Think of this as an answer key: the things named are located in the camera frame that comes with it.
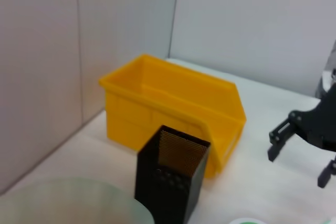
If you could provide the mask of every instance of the white tabletop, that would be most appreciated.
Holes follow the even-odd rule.
[[[227,167],[205,180],[189,224],[227,224],[252,217],[267,224],[320,224],[336,215],[336,177],[325,189],[317,178],[331,152],[293,137],[274,163],[268,161],[268,132],[291,110],[309,110],[319,100],[179,60],[170,62],[236,83],[247,116],[241,140]],[[134,192],[135,152],[106,137],[102,112],[14,188],[58,177],[85,177]]]

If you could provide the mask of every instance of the mesh pen holder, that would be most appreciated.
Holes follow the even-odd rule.
[[[135,198],[155,224],[185,224],[200,195],[210,143],[162,126],[138,153]]]

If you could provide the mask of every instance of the green object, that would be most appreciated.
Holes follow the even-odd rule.
[[[328,220],[323,224],[335,224],[335,223],[336,223],[336,218],[331,218],[331,220]]]
[[[0,197],[1,224],[154,224],[150,212],[117,188],[59,179]]]
[[[230,224],[265,224],[264,222],[252,218],[240,218],[233,220]]]

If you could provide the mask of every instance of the white wall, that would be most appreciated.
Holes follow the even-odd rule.
[[[76,0],[0,0],[0,193],[81,125]]]
[[[104,106],[98,79],[144,52],[169,53],[175,0],[79,0],[83,116]]]
[[[313,95],[335,0],[177,0],[171,57]]]

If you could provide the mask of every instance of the yellow plastic bin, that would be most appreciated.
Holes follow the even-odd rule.
[[[236,86],[143,55],[102,77],[107,136],[135,151],[161,125],[212,144],[206,177],[220,172],[246,122]]]

